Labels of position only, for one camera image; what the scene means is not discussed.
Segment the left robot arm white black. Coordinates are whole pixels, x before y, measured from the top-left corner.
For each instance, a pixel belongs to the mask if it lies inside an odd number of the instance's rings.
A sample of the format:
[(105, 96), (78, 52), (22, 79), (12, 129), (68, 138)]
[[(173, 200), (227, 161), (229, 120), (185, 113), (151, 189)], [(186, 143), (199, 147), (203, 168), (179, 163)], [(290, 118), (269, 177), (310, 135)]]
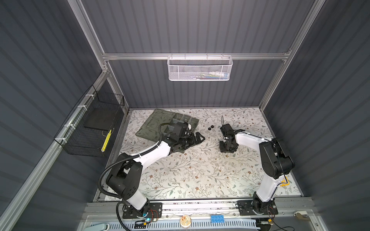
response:
[(191, 132), (187, 122), (162, 123), (158, 130), (159, 138), (154, 145), (133, 155), (120, 154), (98, 179), (101, 193), (130, 205), (143, 216), (149, 210), (149, 199), (139, 190), (142, 172), (172, 153), (185, 151), (205, 141), (199, 132)]

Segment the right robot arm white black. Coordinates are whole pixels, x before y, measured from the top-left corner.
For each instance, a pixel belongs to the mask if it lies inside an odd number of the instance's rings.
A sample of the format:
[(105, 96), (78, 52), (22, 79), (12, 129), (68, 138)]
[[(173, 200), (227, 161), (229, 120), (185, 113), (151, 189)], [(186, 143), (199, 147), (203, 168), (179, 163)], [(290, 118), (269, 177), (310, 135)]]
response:
[(287, 174), (295, 167), (291, 157), (284, 153), (278, 140), (263, 138), (245, 130), (235, 130), (230, 124), (222, 125), (220, 141), (222, 153), (234, 153), (240, 145), (249, 147), (260, 155), (262, 169), (265, 172), (260, 186), (253, 194), (251, 208), (257, 215), (274, 214), (273, 202), (278, 187), (287, 184)]

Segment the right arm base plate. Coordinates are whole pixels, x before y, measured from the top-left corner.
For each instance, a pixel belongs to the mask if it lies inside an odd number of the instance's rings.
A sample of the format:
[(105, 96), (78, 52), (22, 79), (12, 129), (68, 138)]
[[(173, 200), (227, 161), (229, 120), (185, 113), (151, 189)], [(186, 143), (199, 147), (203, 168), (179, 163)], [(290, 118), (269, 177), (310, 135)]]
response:
[(258, 200), (240, 200), (235, 204), (240, 215), (270, 215), (275, 216), (278, 214), (278, 209), (275, 201), (260, 202)]

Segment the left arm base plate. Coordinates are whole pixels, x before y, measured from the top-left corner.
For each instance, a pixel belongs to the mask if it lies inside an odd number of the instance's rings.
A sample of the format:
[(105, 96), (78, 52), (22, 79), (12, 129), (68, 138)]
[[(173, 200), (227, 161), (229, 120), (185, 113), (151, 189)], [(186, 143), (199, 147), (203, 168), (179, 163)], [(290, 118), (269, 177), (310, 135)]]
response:
[(146, 203), (140, 210), (137, 210), (133, 206), (124, 206), (123, 208), (123, 219), (134, 219), (134, 218), (161, 218), (162, 217), (162, 206), (163, 203)]

